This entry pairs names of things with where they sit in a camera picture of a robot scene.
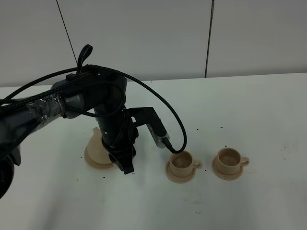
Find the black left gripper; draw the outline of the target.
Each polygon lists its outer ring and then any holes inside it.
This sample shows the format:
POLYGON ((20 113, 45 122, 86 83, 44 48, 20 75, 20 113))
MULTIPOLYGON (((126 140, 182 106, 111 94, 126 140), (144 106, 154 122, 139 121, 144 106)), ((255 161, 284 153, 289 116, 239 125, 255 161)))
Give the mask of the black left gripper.
POLYGON ((102 133, 102 145, 108 153, 111 162, 129 174, 134 172, 133 158, 136 155, 134 147, 138 131, 132 125, 126 107, 116 114, 97 118, 102 133))

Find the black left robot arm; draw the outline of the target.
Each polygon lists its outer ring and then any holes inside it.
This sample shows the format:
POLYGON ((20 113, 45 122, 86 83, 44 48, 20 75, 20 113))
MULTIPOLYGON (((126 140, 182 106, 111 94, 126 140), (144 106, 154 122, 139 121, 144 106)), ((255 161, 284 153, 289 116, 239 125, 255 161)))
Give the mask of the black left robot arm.
POLYGON ((46 92, 22 99, 10 95, 0 102, 0 193, 4 195, 21 164, 20 144, 30 134, 59 117, 80 115, 96 118, 103 132, 102 145, 112 163, 132 173, 138 130, 126 107, 128 74, 86 65, 65 70, 66 79, 46 92))

